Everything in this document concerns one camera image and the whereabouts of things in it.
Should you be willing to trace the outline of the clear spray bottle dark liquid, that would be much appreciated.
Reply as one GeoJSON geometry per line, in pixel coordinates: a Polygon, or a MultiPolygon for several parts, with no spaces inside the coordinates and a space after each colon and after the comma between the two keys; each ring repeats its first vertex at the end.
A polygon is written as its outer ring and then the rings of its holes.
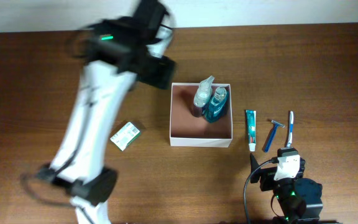
{"type": "Polygon", "coordinates": [[[212,95],[213,81],[214,77],[211,75],[207,79],[200,82],[196,94],[193,98],[192,115],[194,117],[199,118],[205,114],[212,95]]]}

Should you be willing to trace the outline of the teal Listerine mouthwash bottle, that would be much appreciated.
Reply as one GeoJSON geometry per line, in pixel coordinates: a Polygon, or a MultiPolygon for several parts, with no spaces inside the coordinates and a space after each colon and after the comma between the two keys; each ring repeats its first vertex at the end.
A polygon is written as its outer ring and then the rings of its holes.
{"type": "Polygon", "coordinates": [[[224,86],[215,89],[205,114],[207,122],[214,123],[223,116],[228,95],[229,93],[224,86]]]}

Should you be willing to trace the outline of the green white Dettol soap box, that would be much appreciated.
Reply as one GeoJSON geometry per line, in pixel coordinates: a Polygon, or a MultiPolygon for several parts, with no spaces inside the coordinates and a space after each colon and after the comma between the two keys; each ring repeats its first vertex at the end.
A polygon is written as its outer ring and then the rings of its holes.
{"type": "Polygon", "coordinates": [[[115,135],[110,138],[121,151],[124,151],[136,138],[140,130],[133,123],[127,122],[115,135]]]}

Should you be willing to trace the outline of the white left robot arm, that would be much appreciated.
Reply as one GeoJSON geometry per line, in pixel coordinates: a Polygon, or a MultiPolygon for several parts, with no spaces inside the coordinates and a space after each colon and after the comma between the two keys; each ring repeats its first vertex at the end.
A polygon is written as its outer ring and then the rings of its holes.
{"type": "Polygon", "coordinates": [[[53,160],[36,174],[21,175],[21,186],[34,200],[59,206],[37,195],[32,179],[60,187],[78,223],[108,223],[108,198],[118,173],[104,165],[109,133],[127,93],[137,82],[166,90],[175,62],[165,56],[173,26],[169,10],[158,0],[139,1],[134,13],[104,19],[74,31],[66,47],[83,61],[76,101],[63,141],[53,160]]]}

